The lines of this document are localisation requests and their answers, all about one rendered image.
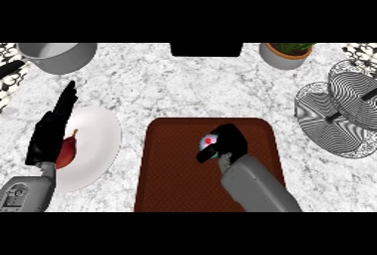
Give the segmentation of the grey metal pot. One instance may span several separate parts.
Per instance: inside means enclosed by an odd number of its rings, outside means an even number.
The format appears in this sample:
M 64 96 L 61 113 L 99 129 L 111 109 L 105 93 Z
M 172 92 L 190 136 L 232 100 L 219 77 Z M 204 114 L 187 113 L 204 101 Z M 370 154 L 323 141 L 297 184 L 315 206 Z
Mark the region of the grey metal pot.
M 46 73 L 65 75 L 79 71 L 92 61 L 96 43 L 18 43 L 18 51 Z

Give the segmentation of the black rectangular appliance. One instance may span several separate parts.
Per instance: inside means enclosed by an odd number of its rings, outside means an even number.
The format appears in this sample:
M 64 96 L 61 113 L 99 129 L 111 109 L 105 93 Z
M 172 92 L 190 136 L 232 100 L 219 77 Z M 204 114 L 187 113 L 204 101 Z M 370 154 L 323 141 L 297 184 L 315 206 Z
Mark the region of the black rectangular appliance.
M 238 57 L 241 43 L 172 43 L 175 57 Z

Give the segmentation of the grey potted green plant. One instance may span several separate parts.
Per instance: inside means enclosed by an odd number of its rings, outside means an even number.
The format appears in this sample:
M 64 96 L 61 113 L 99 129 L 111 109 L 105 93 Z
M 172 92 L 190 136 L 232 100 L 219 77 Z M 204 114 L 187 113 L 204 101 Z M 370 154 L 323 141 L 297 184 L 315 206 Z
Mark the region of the grey potted green plant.
M 302 55 L 290 55 L 280 52 L 269 43 L 259 44 L 259 55 L 265 63 L 280 70 L 297 69 L 309 57 L 312 48 L 308 48 Z

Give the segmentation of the black and white patterned cloth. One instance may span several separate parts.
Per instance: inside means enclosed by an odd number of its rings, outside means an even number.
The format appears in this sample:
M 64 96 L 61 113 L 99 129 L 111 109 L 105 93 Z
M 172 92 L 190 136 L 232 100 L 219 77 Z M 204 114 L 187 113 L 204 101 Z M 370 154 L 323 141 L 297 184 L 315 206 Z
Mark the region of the black and white patterned cloth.
M 0 113 L 9 105 L 9 101 L 20 89 L 21 82 L 25 80 L 31 66 L 17 49 L 17 44 L 0 43 L 0 67 L 17 60 L 21 60 L 25 65 L 0 79 Z

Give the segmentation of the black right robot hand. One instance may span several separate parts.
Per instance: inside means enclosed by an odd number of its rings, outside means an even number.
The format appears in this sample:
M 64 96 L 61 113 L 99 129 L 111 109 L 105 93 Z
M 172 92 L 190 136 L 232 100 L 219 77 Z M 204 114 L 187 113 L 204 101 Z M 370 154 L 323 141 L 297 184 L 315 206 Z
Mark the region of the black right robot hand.
M 218 135 L 216 144 L 212 145 L 218 151 L 218 157 L 229 153 L 229 162 L 235 162 L 247 154 L 247 140 L 240 129 L 234 124 L 225 124 L 210 134 Z

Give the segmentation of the white round plate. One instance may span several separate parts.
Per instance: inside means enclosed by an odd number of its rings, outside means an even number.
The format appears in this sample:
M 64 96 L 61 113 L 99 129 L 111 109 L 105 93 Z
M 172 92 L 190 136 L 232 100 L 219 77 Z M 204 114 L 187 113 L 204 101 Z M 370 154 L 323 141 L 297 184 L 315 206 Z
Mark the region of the white round plate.
M 56 172 L 56 191 L 76 191 L 89 186 L 111 167 L 119 155 L 123 129 L 116 114 L 102 107 L 73 110 L 65 137 L 76 136 L 77 153 Z

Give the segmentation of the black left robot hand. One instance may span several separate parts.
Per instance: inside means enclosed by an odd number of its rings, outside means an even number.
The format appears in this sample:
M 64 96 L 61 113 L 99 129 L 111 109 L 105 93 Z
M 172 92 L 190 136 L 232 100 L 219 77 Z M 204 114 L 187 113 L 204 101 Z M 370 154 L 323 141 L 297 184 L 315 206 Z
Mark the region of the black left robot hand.
M 61 94 L 55 108 L 45 113 L 36 124 L 28 144 L 27 165 L 56 161 L 62 148 L 65 127 L 77 99 L 76 82 L 71 81 Z

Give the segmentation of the brown rectangular tray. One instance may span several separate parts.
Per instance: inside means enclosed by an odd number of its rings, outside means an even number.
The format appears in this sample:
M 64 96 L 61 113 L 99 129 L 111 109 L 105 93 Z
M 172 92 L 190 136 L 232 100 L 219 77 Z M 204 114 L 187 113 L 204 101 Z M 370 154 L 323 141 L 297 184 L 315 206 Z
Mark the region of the brown rectangular tray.
M 259 118 L 158 118 L 147 130 L 135 210 L 138 212 L 240 212 L 221 185 L 221 170 L 212 159 L 195 160 L 200 139 L 232 123 L 246 140 L 247 152 L 277 179 L 283 169 L 269 123 Z

